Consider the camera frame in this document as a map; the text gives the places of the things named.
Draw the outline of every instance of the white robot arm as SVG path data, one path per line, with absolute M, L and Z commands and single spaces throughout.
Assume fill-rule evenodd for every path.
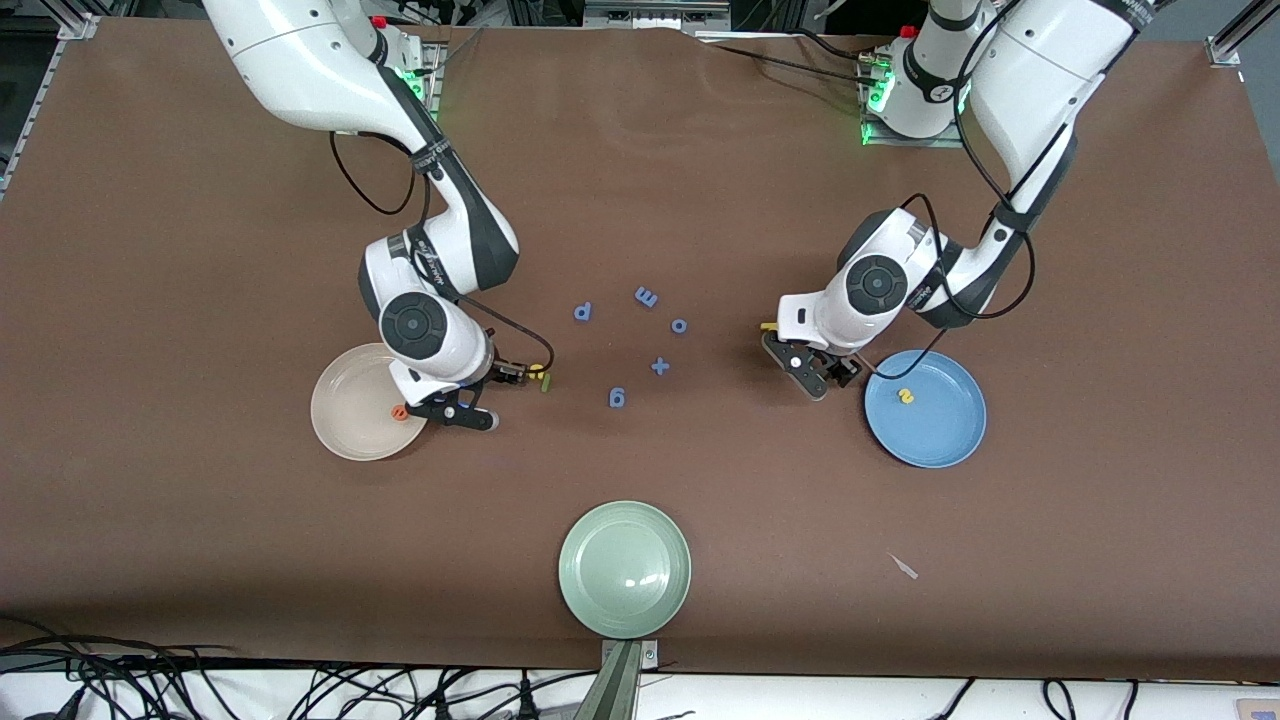
M 973 72 L 972 106 L 1014 188 L 972 249 L 902 208 L 876 213 L 841 251 L 826 290 L 780 300 L 777 331 L 764 334 L 764 347 L 813 400 L 826 396 L 828 380 L 844 386 L 856 374 L 850 356 L 902 307 L 936 328 L 982 316 L 1071 164 L 1076 114 L 1152 14 L 1151 0 L 1015 0 L 1001 12 Z M 964 44 L 961 60 L 977 55 L 968 33 L 954 40 Z M 960 69 L 957 63 L 954 72 Z M 901 90 L 904 106 L 919 100 L 920 88 L 905 83 L 895 92 Z
M 408 411 L 493 429 L 497 416 L 458 398 L 485 379 L 520 382 L 489 336 L 456 306 L 502 284 L 520 258 L 511 224 L 476 184 L 406 77 L 421 45 L 374 28 L 358 0 L 205 0 L 223 47 L 261 105 L 310 129 L 378 135 L 410 154 L 448 205 L 365 249 L 358 284 Z

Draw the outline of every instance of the blue plate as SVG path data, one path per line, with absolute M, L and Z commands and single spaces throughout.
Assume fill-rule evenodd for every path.
M 919 350 L 908 350 L 879 364 L 896 375 L 911 366 Z M 902 402 L 899 392 L 915 400 Z M 918 468 L 950 468 L 978 450 L 987 432 L 987 402 L 978 382 L 959 363 L 929 352 L 900 380 L 872 375 L 867 383 L 867 421 L 884 450 Z

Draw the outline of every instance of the plate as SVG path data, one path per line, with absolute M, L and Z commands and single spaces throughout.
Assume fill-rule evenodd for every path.
M 896 375 L 911 366 L 919 350 L 899 352 L 878 370 Z M 899 392 L 911 391 L 902 402 Z M 867 421 L 884 450 L 918 468 L 950 468 L 978 450 L 987 432 L 987 402 L 959 363 L 929 352 L 911 374 L 900 380 L 872 375 L 867 383 Z
M 662 510 L 622 500 L 573 525 L 559 557 L 561 594 L 589 629 L 612 639 L 652 635 L 685 602 L 692 562 Z
M 311 393 L 311 427 L 334 455 L 369 461 L 404 450 L 426 427 L 424 418 L 392 418 L 404 397 L 387 366 L 392 352 L 380 342 L 353 347 L 320 373 Z

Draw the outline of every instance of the white plate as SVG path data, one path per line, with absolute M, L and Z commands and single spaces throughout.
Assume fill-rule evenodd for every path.
M 334 455 L 381 460 L 404 450 L 426 427 L 424 418 L 392 418 L 404 405 L 387 366 L 392 354 L 371 342 L 353 347 L 325 368 L 311 393 L 311 427 Z

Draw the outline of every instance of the green object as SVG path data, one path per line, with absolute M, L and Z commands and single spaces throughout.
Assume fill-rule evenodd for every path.
M 891 70 L 884 70 L 884 79 L 876 83 L 877 91 L 872 92 L 867 106 L 876 113 L 883 113 L 884 104 L 888 102 L 888 94 L 893 92 L 895 85 L 897 85 L 897 78 Z
M 621 500 L 582 515 L 561 547 L 564 603 L 588 629 L 613 639 L 652 635 L 685 602 L 692 562 L 662 510 Z
M 413 91 L 413 96 L 417 97 L 419 102 L 424 102 L 426 97 L 426 88 L 422 86 L 422 78 L 417 77 L 412 72 L 402 70 L 399 68 L 393 68 L 396 74 L 404 81 L 404 85 Z

